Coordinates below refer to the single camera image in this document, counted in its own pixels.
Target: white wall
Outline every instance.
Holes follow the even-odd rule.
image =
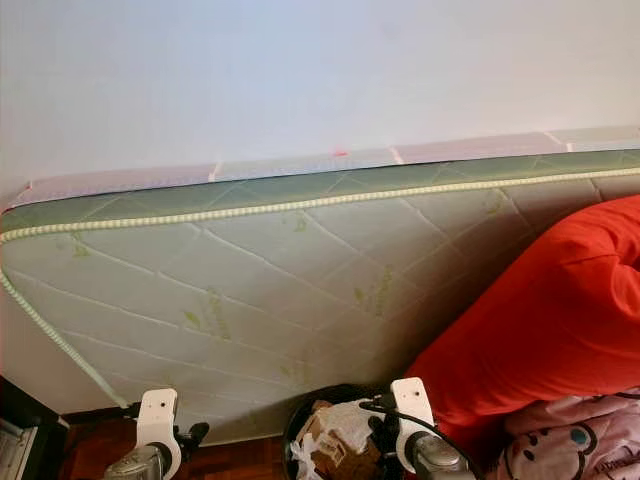
[[[0,2],[0,200],[82,171],[640,123],[637,0]],[[104,403],[7,315],[9,378]]]

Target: red cushion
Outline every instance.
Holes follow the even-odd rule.
[[[640,384],[639,269],[640,195],[547,231],[409,369],[443,432],[486,457],[506,413]]]

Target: cartoon print fabric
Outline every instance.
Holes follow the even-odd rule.
[[[640,388],[536,402],[505,426],[514,440],[490,480],[640,479]]]

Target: wooden floor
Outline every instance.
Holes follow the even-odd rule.
[[[133,420],[110,420],[71,428],[59,480],[100,480],[106,467],[135,444]],[[183,463],[175,480],[284,480],[280,438],[203,447]]]

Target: mattress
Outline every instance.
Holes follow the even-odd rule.
[[[640,151],[114,192],[2,216],[4,288],[114,401],[178,390],[206,443],[399,375],[541,232],[640,193]]]

